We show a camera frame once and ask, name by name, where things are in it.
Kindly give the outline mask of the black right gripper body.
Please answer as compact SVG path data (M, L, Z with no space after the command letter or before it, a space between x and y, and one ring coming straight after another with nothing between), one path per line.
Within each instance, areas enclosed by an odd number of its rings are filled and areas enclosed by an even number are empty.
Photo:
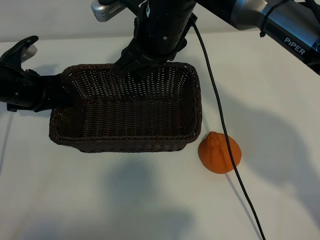
M150 64L173 60L186 46L187 21L136 19L131 42L140 44Z

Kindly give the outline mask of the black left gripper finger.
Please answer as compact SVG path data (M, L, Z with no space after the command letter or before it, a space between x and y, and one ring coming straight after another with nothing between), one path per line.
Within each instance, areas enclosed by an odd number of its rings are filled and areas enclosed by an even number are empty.
M73 95L65 88L56 88L52 91L50 98L50 106L57 107L71 107L74 104Z
M49 82L55 88L62 88L65 86L70 86L72 84L72 81L70 80L70 78L64 73L50 75Z

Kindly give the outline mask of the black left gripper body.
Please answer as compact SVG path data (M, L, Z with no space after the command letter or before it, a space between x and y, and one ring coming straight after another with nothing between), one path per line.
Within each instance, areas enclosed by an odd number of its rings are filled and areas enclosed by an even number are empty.
M36 71L27 69L26 83L23 84L23 109L35 111L40 109L47 94L47 88L50 85L49 75L39 75Z

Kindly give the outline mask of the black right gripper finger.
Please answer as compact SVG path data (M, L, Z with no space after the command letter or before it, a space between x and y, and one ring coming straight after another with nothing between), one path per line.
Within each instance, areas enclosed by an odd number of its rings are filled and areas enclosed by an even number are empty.
M127 73L139 71L150 66L150 59L141 45L137 42L130 42L122 50L120 58L113 65L113 72L123 77Z
M134 80L145 80L151 73L158 69L159 64L148 65L132 71Z

